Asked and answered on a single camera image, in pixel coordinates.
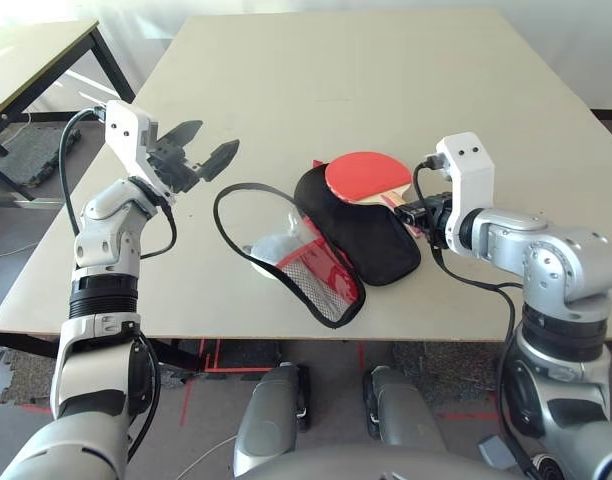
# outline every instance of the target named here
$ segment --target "table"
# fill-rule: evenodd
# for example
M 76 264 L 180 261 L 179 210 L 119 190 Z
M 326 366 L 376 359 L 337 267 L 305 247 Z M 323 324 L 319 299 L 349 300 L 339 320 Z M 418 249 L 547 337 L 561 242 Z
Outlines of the table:
M 474 131 L 496 164 L 496 206 L 612 240 L 612 136 L 494 10 L 189 18 L 135 103 L 158 118 L 160 135 L 204 120 L 186 148 L 193 161 L 241 140 L 224 173 L 180 196 L 175 248 L 142 262 L 139 312 L 151 337 L 502 339 L 504 302 L 448 278 L 423 244 L 415 272 L 367 287 L 359 315 L 330 330 L 223 242 L 211 212 L 222 188 L 259 181 L 292 193 L 313 159 L 349 151 L 382 151 L 412 167 L 443 136 Z M 74 191 L 76 208 L 123 175 L 103 147 Z M 438 177 L 424 175 L 426 193 L 448 188 Z M 169 235 L 160 215 L 144 230 L 143 251 Z M 472 278 L 515 278 L 446 258 Z M 72 261 L 62 211 L 1 305 L 0 331 L 59 332 Z
M 135 98 L 97 25 L 97 20 L 81 20 L 0 27 L 0 133 L 10 123 L 24 121 L 22 112 L 89 50 L 119 97 L 128 102 Z M 33 121 L 67 120 L 73 113 L 39 113 Z M 0 144 L 0 156 L 7 153 Z M 0 196 L 0 206 L 61 207 L 54 199 L 35 199 L 1 171 L 0 186 L 17 194 Z

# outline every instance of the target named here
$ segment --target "silver robot arm segment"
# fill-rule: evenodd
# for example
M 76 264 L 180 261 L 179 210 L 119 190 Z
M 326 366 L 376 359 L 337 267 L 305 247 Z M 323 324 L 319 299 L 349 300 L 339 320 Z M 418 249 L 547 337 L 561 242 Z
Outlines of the silver robot arm segment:
M 444 138 L 425 166 L 449 192 L 396 209 L 449 248 L 523 277 L 523 321 L 506 363 L 510 416 L 570 479 L 612 479 L 612 422 L 604 345 L 612 244 L 586 228 L 493 208 L 493 163 L 473 133 Z
M 108 102 L 106 142 L 130 177 L 82 210 L 69 320 L 62 324 L 51 385 L 55 421 L 26 443 L 1 479 L 124 478 L 130 423 L 155 402 L 157 359 L 137 314 L 140 258 L 146 258 L 142 229 L 159 206 L 172 230 L 175 194 L 201 178 L 211 181 L 239 146 L 238 140 L 227 142 L 203 165 L 191 165 L 182 147 L 200 126 L 184 122 L 156 141 L 157 123 L 147 113 Z

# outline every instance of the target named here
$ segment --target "metal table frame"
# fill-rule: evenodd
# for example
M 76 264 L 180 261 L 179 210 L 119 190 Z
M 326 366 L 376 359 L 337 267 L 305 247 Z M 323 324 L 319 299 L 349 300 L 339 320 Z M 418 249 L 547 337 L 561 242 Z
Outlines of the metal table frame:
M 88 35 L 85 35 L 77 43 L 73 44 L 51 67 L 4 107 L 0 113 L 0 134 L 11 123 L 27 120 L 28 116 L 22 112 L 89 50 L 95 55 L 97 62 L 102 67 L 119 97 L 126 102 L 132 102 L 135 98 L 135 93 L 108 49 L 99 30 L 95 27 Z M 75 112 L 34 113 L 32 119 L 37 122 L 63 121 L 68 120 L 74 114 Z M 0 157 L 7 154 L 6 148 L 0 144 Z M 0 187 L 8 192 L 7 195 L 0 196 L 0 207 L 55 209 L 62 206 L 62 202 L 56 199 L 35 198 L 1 170 Z
M 153 338 L 150 341 L 160 362 L 183 368 L 190 372 L 200 372 L 202 370 L 202 357 L 200 354 L 192 354 L 182 350 L 179 347 L 179 340 L 172 340 L 170 344 Z M 53 340 L 44 340 L 23 333 L 0 333 L 0 347 L 12 348 L 47 358 L 57 358 L 59 338 L 55 337 Z

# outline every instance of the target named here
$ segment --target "floor mat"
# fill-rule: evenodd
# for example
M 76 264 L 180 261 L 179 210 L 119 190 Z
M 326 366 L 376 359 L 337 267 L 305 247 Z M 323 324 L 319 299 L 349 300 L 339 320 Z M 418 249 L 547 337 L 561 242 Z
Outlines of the floor mat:
M 0 170 L 14 182 L 25 187 L 36 187 L 57 168 L 57 149 L 64 122 L 31 123 L 7 145 L 9 151 L 0 157 Z M 74 129 L 67 150 L 81 138 Z
M 394 342 L 395 365 L 435 407 L 483 400 L 495 390 L 499 343 Z

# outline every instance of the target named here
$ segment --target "mesh bag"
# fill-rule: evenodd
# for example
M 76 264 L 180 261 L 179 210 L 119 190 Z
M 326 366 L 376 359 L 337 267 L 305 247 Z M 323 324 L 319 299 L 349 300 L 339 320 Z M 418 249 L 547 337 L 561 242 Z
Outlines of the mesh bag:
M 279 190 L 231 185 L 217 195 L 213 216 L 235 252 L 286 285 L 327 327 L 346 325 L 364 304 L 363 284 L 344 253 Z

